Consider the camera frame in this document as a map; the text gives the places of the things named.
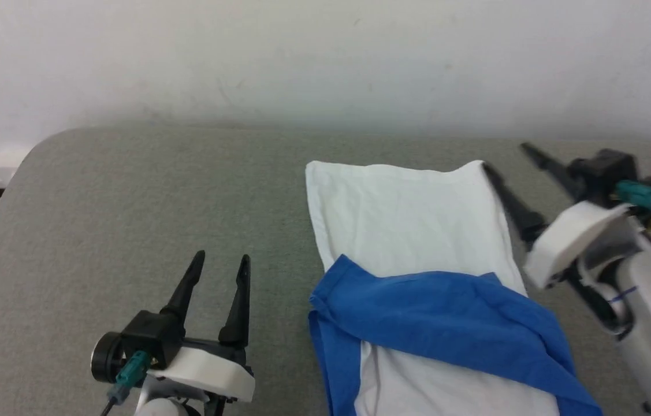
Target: white wall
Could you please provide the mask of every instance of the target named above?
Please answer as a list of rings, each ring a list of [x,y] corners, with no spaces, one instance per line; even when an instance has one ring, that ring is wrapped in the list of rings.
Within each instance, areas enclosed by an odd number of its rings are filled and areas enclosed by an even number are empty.
[[[0,149],[143,120],[651,139],[651,1],[0,0]]]

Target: white cloth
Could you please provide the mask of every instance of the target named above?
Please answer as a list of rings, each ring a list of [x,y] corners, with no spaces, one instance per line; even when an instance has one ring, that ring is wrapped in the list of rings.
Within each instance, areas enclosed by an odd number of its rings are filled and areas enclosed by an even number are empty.
[[[450,173],[310,162],[307,203],[323,267],[341,254],[375,276],[494,272],[526,295],[481,161]],[[556,398],[502,377],[362,342],[359,416],[556,415]]]

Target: robotic arm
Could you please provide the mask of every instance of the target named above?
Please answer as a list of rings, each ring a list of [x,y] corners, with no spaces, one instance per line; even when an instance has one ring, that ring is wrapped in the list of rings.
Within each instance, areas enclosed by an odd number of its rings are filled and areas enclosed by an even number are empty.
[[[563,166],[530,144],[522,147],[575,200],[547,225],[485,164],[529,250],[526,274],[540,289],[560,282],[573,287],[615,337],[651,413],[651,177],[639,180],[633,156],[615,150]]]
[[[250,402],[254,372],[246,365],[251,259],[243,256],[236,294],[218,340],[186,337],[184,321],[204,265],[196,253],[169,303],[159,311],[140,311],[122,332],[107,332],[92,353],[92,376],[112,384],[102,416],[140,388],[136,416],[221,416],[225,403]],[[203,403],[201,411],[189,400]]]

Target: gray tabletop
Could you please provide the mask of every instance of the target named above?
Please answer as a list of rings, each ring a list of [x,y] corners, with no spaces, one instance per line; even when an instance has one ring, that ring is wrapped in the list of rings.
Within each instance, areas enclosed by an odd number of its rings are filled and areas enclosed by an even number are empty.
[[[0,203],[0,414],[98,414],[92,348],[138,310],[164,305],[196,250],[207,251],[187,332],[215,337],[251,256],[251,404],[225,414],[327,414],[307,332],[322,275],[304,166],[312,160],[447,171],[484,159],[553,218],[569,201],[514,140],[413,139],[193,128],[80,129],[38,145]],[[639,156],[651,144],[545,142],[568,161],[601,147]],[[518,259],[523,255],[515,239]],[[566,287],[530,290],[557,314],[579,377],[606,414],[638,414],[628,369]],[[131,414],[132,404],[112,411]]]

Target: blue cloth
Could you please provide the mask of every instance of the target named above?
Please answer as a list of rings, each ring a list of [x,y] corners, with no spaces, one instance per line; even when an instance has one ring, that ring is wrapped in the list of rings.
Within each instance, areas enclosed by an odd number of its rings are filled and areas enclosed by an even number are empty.
[[[333,416],[355,415],[362,340],[531,385],[556,396],[561,416],[602,414],[576,379],[554,315],[494,274],[380,278],[342,255],[310,303],[310,335]]]

